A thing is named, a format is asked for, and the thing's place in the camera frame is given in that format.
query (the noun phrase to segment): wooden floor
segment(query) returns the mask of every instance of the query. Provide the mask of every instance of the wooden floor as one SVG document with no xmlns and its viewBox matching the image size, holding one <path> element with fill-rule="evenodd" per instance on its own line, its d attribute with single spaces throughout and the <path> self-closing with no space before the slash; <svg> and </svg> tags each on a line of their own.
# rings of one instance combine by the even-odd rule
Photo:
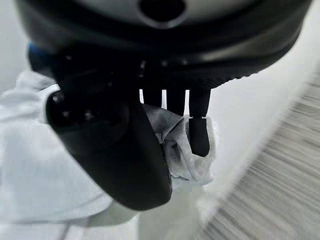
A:
<svg viewBox="0 0 320 240">
<path fill-rule="evenodd" d="M 320 239 L 320 75 L 196 239 Z"/>
</svg>

